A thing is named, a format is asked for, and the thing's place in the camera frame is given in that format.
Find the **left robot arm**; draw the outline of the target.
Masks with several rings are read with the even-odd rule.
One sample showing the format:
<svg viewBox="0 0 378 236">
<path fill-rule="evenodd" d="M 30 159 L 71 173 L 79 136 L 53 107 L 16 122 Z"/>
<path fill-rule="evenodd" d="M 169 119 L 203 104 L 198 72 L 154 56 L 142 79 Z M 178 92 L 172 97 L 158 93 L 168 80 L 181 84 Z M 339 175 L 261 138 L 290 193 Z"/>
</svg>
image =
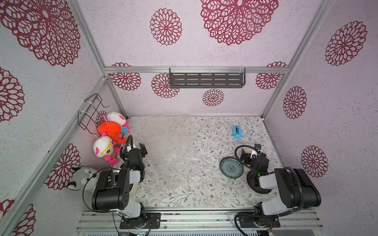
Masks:
<svg viewBox="0 0 378 236">
<path fill-rule="evenodd" d="M 105 168 L 97 171 L 98 177 L 91 206 L 87 209 L 96 213 L 112 212 L 121 217 L 121 229 L 143 228 L 148 224 L 145 207 L 132 198 L 131 191 L 145 178 L 143 158 L 147 155 L 145 145 L 133 144 L 129 135 L 121 148 L 120 157 L 124 163 L 120 168 Z"/>
</svg>

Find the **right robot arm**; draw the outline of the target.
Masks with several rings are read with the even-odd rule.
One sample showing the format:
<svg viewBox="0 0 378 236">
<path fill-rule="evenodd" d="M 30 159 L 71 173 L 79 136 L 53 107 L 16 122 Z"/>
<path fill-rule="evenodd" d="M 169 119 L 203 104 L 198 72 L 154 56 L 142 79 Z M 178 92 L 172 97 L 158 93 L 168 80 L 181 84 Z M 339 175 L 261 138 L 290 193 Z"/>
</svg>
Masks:
<svg viewBox="0 0 378 236">
<path fill-rule="evenodd" d="M 280 227 L 281 217 L 321 204 L 321 195 L 305 170 L 283 167 L 269 172 L 269 160 L 258 145 L 240 145 L 236 147 L 234 156 L 250 170 L 247 183 L 254 192 L 268 194 L 278 190 L 277 196 L 259 202 L 252 212 L 240 212 L 234 216 L 234 224 L 243 236 L 246 232 L 242 227 L 267 229 L 271 234 L 274 228 Z"/>
</svg>

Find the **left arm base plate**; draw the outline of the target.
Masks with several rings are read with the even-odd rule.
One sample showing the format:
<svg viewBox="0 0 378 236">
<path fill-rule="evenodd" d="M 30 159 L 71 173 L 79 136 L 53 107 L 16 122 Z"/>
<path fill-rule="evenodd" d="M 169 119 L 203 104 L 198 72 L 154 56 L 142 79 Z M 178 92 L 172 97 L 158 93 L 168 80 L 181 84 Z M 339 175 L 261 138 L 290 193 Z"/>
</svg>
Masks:
<svg viewBox="0 0 378 236">
<path fill-rule="evenodd" d="M 123 216 L 119 228 L 122 230 L 159 229 L 160 218 L 160 213 L 146 213 L 136 218 L 126 218 Z"/>
</svg>

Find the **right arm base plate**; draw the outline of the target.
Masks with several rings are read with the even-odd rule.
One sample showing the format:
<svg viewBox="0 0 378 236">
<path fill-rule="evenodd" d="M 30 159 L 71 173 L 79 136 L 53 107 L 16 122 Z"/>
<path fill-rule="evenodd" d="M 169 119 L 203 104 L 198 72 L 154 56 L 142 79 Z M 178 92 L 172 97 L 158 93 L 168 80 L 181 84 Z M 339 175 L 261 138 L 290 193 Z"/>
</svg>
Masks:
<svg viewBox="0 0 378 236">
<path fill-rule="evenodd" d="M 278 218 L 271 216 L 254 215 L 253 213 L 238 213 L 234 219 L 241 228 L 279 228 Z"/>
</svg>

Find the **blue patterned dinner plate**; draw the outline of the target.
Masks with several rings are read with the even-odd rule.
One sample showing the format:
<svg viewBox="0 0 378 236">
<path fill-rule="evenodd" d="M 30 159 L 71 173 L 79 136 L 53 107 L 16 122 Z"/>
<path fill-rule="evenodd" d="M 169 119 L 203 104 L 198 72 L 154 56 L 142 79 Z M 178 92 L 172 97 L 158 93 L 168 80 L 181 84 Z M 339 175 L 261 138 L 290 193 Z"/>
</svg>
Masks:
<svg viewBox="0 0 378 236">
<path fill-rule="evenodd" d="M 225 157 L 220 161 L 220 171 L 230 179 L 237 179 L 244 173 L 243 165 L 233 157 Z"/>
</svg>

